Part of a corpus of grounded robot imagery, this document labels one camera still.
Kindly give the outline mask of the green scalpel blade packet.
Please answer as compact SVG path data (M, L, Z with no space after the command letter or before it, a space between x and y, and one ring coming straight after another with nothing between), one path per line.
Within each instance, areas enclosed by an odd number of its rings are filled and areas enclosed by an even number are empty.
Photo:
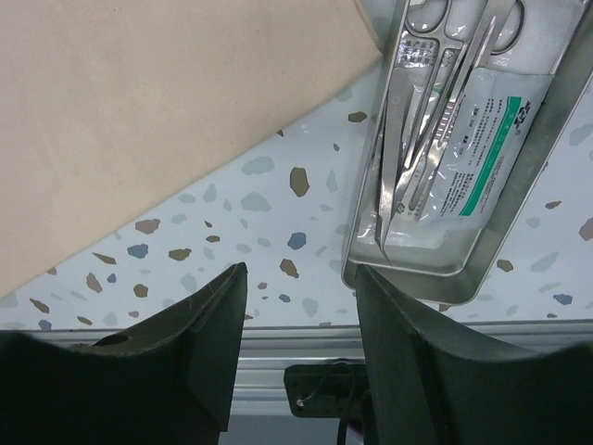
M437 167L409 215L447 230L486 225L548 92L550 74L479 68L466 83L460 110Z

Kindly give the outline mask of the small steel scissors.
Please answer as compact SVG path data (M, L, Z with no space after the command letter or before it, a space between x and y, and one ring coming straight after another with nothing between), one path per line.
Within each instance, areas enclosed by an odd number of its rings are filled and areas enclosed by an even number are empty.
M438 19L430 20L414 20L416 13L420 14L425 10L425 7L412 7L405 19L405 30L407 33L417 39L423 41L431 41L435 48L435 56L431 63L431 70L427 81L422 91L419 105L414 114L414 121L411 127L410 139L407 145L406 158L404 159L404 169L409 170L417 156L419 150L419 140L426 132L426 117L425 113L429 104L429 100L435 86L437 74L444 62L444 56L447 51L459 51L464 42L454 37L450 37L447 33L447 24L449 15L452 9L451 1L442 1L442 11Z

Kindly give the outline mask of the clear suture packet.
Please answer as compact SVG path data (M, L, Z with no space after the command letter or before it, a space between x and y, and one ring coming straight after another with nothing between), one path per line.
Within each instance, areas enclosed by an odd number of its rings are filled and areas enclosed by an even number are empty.
M451 1L452 9L447 24L447 33L464 41L472 38L473 28L477 24L481 12L488 1ZM482 61L470 75L479 68L500 70L519 74L550 74L554 77L565 52L566 40L570 35L573 15L562 6L552 1L514 1L513 8L504 29L499 35L494 49L497 53L487 61ZM377 226L377 194L380 171L380 144L382 117L385 108L387 85L394 68L404 68L409 71L413 83L414 93L410 102L410 110L402 134L402 151L399 163L398 177L404 170L407 145L410 139L414 114L420 102L423 88L431 70L431 63L435 56L435 48L431 41L421 41L411 37L405 30L405 19L409 10L414 6L425 7L420 14L416 13L414 20L434 20L441 14L442 1L424 1L419 4L407 4L404 15L399 23L397 43L389 58L389 72L386 78L383 104L380 113L379 126L373 141L373 168L376 172L377 188L375 198L375 228ZM442 89L442 84L448 76L448 70L442 68L437 75L435 86L429 100L426 116L430 116L435 101ZM456 233L466 233L482 229L447 230L439 225L421 225L409 215L410 209L393 216L385 248L388 246L417 247L420 237L427 237L431 243L441 242Z

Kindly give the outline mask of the steel hemostat forceps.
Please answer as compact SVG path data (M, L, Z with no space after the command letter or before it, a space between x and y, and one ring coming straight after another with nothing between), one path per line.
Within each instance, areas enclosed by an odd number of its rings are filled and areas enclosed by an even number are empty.
M432 113L430 116L425 115L426 132L419 140L419 150L412 167L403 170L408 176L413 175L417 164L427 156L437 129L447 129L452 125L453 110L461 101L462 90L471 70L497 53L494 47L514 7L514 1L486 2L473 28L472 38L469 41L462 40L464 45L459 51L446 52L440 70L446 68L448 76L442 84Z

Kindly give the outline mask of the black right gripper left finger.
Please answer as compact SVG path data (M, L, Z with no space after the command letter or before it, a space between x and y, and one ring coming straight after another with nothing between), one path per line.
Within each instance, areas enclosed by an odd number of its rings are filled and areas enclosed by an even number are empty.
M247 297L236 263L91 346L1 335L5 444L215 444L228 429Z

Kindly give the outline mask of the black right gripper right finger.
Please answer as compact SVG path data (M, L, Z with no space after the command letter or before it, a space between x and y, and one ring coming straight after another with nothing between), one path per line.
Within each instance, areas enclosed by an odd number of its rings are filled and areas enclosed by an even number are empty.
M411 298L367 265L356 297L381 444L588 444L592 346L514 346Z

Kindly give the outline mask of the metal instrument tray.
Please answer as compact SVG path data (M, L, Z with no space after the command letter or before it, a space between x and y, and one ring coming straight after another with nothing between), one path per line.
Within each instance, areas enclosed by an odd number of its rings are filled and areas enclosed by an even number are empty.
M416 299L461 305L477 294L592 76L591 3L552 2L573 15L572 29L550 88L486 225L477 231L456 233L438 243L431 243L423 236L417 247L388 246L385 248L388 264L374 237L377 179L372 146L379 126L389 58L397 43L405 6L410 2L396 4L373 106L376 123L371 126L365 143L358 199L345 237L341 274L347 286L354 286L356 271L365 264Z

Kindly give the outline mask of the beige cloth drape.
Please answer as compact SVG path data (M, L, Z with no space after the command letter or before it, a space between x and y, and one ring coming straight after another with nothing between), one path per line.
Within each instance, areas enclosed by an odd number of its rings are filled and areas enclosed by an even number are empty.
M380 43L358 1L5 1L8 294L299 119Z

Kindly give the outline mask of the curved steel tweezers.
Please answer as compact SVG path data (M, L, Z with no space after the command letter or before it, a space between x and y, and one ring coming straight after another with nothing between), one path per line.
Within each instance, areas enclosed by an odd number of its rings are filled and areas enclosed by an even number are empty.
M377 245L388 264L390 264L390 259L385 251L385 242L388 238L394 213L394 197L402 151L402 134L413 93L414 87L410 80L409 71L404 68L394 68L387 85L382 117L377 226L375 231Z

